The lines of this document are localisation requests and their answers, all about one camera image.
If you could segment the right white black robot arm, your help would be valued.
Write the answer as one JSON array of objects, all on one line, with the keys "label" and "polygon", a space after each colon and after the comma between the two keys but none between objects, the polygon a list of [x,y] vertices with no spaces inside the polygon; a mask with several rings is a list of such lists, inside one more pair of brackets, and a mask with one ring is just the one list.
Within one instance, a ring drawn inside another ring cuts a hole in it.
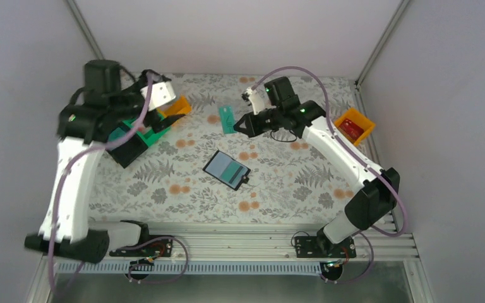
[{"label": "right white black robot arm", "polygon": [[265,83],[268,108],[253,87],[241,98],[252,111],[238,120],[234,129],[252,138],[267,131],[285,129],[316,148],[345,178],[354,195],[344,210],[316,234],[325,251],[357,232],[371,228],[397,205],[400,176],[382,169],[365,157],[326,118],[325,109],[313,100],[301,102],[285,76]]}]

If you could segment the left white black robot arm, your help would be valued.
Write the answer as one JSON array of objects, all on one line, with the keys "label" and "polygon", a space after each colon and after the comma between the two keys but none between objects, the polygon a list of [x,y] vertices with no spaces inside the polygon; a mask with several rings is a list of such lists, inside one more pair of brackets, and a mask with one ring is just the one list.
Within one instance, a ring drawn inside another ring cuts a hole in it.
[{"label": "left white black robot arm", "polygon": [[158,113],[176,98],[170,78],[146,69],[123,88],[123,72],[124,66],[113,60],[95,59],[84,65],[83,86],[59,114],[58,164],[47,214],[38,231],[25,237],[26,249],[95,264],[110,251],[148,239],[147,224],[136,220],[88,220],[102,154],[129,143],[142,126],[159,133],[179,119]]}]

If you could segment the black card holder wallet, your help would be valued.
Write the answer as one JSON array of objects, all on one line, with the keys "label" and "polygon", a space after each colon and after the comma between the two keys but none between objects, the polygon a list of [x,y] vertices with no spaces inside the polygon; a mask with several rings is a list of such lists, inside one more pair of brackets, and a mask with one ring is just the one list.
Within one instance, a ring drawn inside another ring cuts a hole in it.
[{"label": "black card holder wallet", "polygon": [[248,183],[251,172],[249,167],[220,150],[213,154],[202,170],[235,191]]}]

